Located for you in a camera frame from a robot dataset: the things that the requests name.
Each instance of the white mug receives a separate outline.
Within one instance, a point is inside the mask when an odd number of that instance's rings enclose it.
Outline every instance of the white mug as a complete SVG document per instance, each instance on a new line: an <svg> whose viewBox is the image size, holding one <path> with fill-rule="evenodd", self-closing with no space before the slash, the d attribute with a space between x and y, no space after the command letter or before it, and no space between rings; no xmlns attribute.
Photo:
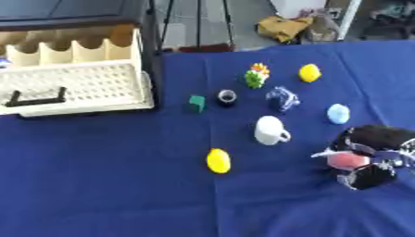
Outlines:
<svg viewBox="0 0 415 237"><path fill-rule="evenodd" d="M291 140L290 132L283 128L283 123L274 116L264 116L257 122L255 137L265 145L275 145L279 141L287 143Z"/></svg>

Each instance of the green cube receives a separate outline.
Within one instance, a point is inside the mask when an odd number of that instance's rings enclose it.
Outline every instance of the green cube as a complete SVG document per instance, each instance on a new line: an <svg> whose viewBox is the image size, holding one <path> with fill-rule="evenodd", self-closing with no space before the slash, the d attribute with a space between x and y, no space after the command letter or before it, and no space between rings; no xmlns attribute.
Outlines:
<svg viewBox="0 0 415 237"><path fill-rule="evenodd" d="M202 113L205 108L205 97L192 95L189 99L189 105L194 112Z"/></svg>

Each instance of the colorful toy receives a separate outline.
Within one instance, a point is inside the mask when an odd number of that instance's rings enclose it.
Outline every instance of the colorful toy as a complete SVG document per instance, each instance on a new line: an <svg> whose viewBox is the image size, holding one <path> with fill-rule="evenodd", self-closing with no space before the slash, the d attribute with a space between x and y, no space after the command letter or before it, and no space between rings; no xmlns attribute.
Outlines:
<svg viewBox="0 0 415 237"><path fill-rule="evenodd" d="M270 70L262 63L254 64L245 75L246 84L253 89L261 88L269 77Z"/></svg>
<svg viewBox="0 0 415 237"><path fill-rule="evenodd" d="M319 67L315 64L307 64L299 71L299 76L302 81L314 82L321 77Z"/></svg>
<svg viewBox="0 0 415 237"><path fill-rule="evenodd" d="M207 155L207 166L215 173L224 174L231 169L231 158L220 149L212 149Z"/></svg>
<svg viewBox="0 0 415 237"><path fill-rule="evenodd" d="M296 94L288 91L284 87L278 86L276 86L272 91L267 93L267 100L272 109L282 113L300 104L300 101Z"/></svg>
<svg viewBox="0 0 415 237"><path fill-rule="evenodd" d="M189 99L189 105L194 112L202 113L205 109L205 97L192 95Z"/></svg>
<svg viewBox="0 0 415 237"><path fill-rule="evenodd" d="M327 117L334 124L345 124L350 119L350 109L339 104L332 105L327 110Z"/></svg>

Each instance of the yellow ball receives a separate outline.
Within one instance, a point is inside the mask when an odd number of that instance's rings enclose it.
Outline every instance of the yellow ball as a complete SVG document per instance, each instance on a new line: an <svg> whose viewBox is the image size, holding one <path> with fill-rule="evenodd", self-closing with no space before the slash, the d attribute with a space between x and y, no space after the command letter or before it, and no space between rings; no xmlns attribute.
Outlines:
<svg viewBox="0 0 415 237"><path fill-rule="evenodd" d="M313 82L321 77L319 67L315 64L307 64L299 71L299 76L302 81Z"/></svg>
<svg viewBox="0 0 415 237"><path fill-rule="evenodd" d="M207 166L215 173L224 174L231 169L231 158L220 149L212 149L207 155Z"/></svg>

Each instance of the white dish rack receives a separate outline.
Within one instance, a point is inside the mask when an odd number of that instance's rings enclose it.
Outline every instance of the white dish rack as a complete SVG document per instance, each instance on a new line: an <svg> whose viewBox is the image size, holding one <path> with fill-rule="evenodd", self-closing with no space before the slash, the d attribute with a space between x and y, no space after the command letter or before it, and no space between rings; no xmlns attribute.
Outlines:
<svg viewBox="0 0 415 237"><path fill-rule="evenodd" d="M0 69L0 114L37 117L154 107L152 85L142 71L141 36L118 47L105 39L88 49L73 41L58 52L40 43L33 54L6 47L12 65Z"/></svg>

